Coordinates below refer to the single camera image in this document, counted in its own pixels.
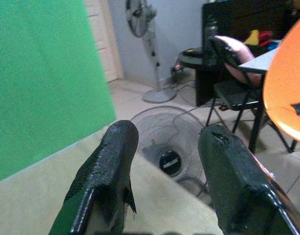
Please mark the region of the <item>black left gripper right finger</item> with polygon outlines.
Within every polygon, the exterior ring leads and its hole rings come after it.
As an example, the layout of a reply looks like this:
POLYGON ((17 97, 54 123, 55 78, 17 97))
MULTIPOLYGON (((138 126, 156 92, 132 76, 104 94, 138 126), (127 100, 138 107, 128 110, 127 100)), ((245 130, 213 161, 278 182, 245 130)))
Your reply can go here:
POLYGON ((238 136, 205 127, 198 151, 223 234, 300 235, 298 209, 238 136))

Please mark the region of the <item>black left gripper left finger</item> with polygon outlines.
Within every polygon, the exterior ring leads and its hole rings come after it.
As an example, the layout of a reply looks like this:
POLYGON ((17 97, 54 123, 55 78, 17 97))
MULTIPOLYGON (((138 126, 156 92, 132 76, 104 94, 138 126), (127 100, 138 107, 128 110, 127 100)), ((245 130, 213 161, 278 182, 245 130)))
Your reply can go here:
POLYGON ((77 171, 49 234, 122 234, 127 208, 136 212, 130 170, 137 146, 131 121, 113 123, 77 171))

